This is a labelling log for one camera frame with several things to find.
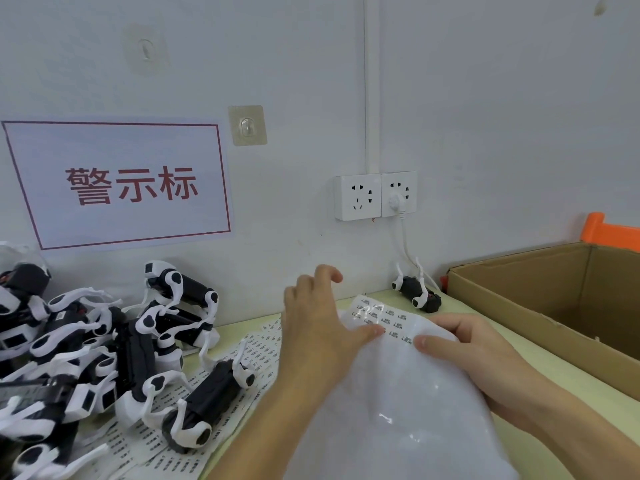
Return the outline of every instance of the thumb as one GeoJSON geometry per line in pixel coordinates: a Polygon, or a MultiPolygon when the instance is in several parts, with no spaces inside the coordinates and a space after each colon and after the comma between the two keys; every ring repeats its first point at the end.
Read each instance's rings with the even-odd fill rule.
{"type": "Polygon", "coordinates": [[[423,354],[437,359],[448,360],[460,369],[467,369],[469,364],[468,344],[461,344],[453,340],[434,337],[432,335],[417,335],[413,345],[423,354]]]}
{"type": "Polygon", "coordinates": [[[384,334],[384,332],[385,328],[382,325],[373,323],[370,325],[359,326],[350,333],[356,343],[356,346],[358,348],[361,348],[367,345],[373,339],[376,339],[380,335],[384,334]]]}

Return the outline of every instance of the light green tabletop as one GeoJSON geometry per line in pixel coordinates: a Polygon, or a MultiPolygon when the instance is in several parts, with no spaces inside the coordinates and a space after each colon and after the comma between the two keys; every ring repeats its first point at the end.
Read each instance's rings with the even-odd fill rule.
{"type": "MultiPolygon", "coordinates": [[[[392,290],[372,293],[372,298],[395,306],[408,312],[416,313],[409,300],[402,297],[400,293],[392,290]]],[[[351,299],[343,299],[337,302],[338,308],[345,310],[351,304],[351,299]]],[[[441,312],[475,312],[463,303],[446,295],[442,297],[441,312]]],[[[221,353],[238,343],[250,331],[257,331],[263,323],[273,321],[279,315],[256,318],[245,322],[235,323],[217,328],[220,332],[220,341],[213,349],[212,353],[221,353]]],[[[604,418],[620,428],[636,443],[640,444],[640,403],[629,396],[613,389],[600,380],[588,375],[586,372],[574,367],[546,350],[538,347],[532,342],[524,339],[516,333],[490,321],[515,348],[533,365],[537,370],[546,375],[560,386],[564,387],[574,395],[580,397],[604,418]]],[[[188,357],[186,361],[187,370],[196,367],[193,357],[188,357]]],[[[247,417],[243,419],[239,428],[244,426],[247,417]]],[[[502,439],[504,448],[507,451],[511,463],[519,471],[522,480],[567,480],[572,476],[567,472],[562,463],[539,441],[522,431],[512,427],[507,422],[498,417],[494,417],[496,430],[502,439]]],[[[211,457],[207,468],[201,476],[206,478],[213,468],[213,465],[220,458],[220,455],[228,448],[233,441],[233,436],[226,441],[211,457]]]]}

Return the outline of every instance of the finger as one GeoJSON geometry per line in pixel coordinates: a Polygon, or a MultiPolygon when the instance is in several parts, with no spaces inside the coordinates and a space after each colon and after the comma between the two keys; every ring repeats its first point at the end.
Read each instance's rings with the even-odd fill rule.
{"type": "Polygon", "coordinates": [[[482,318],[469,313],[443,313],[429,317],[429,320],[452,332],[460,342],[469,343],[474,327],[482,318]]]}
{"type": "Polygon", "coordinates": [[[331,282],[340,283],[342,279],[342,273],[337,268],[328,264],[321,264],[316,267],[314,286],[320,290],[331,289],[331,282]]]}
{"type": "Polygon", "coordinates": [[[460,342],[432,335],[417,335],[413,338],[413,345],[423,354],[437,359],[448,360],[464,371],[467,371],[474,362],[468,344],[461,344],[460,342]]]}
{"type": "Polygon", "coordinates": [[[306,296],[311,293],[314,288],[314,279],[308,274],[302,274],[296,283],[296,297],[306,296]]]}
{"type": "Polygon", "coordinates": [[[288,286],[284,289],[284,307],[288,308],[296,300],[296,287],[288,286]]]}
{"type": "Polygon", "coordinates": [[[364,347],[373,339],[377,339],[384,334],[385,328],[382,325],[372,323],[370,325],[359,326],[350,332],[357,348],[364,347]]]}

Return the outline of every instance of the wall socket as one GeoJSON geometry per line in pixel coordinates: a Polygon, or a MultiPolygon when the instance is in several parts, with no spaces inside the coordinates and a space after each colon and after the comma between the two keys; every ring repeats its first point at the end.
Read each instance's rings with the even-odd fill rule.
{"type": "Polygon", "coordinates": [[[401,171],[397,173],[383,173],[381,176],[381,215],[391,217],[396,211],[389,206],[389,197],[393,193],[400,195],[406,202],[405,214],[415,212],[417,207],[418,172],[401,171]]]}
{"type": "Polygon", "coordinates": [[[333,178],[335,218],[341,221],[380,217],[380,175],[333,178]]]}

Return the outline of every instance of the plastic wrap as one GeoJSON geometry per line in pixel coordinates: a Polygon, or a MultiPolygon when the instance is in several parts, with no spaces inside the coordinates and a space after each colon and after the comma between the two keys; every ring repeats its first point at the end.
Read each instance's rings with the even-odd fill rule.
{"type": "Polygon", "coordinates": [[[468,376],[411,345],[418,334],[453,334],[363,296],[342,322],[375,322],[387,332],[361,350],[318,411],[286,480],[518,478],[468,376]]]}

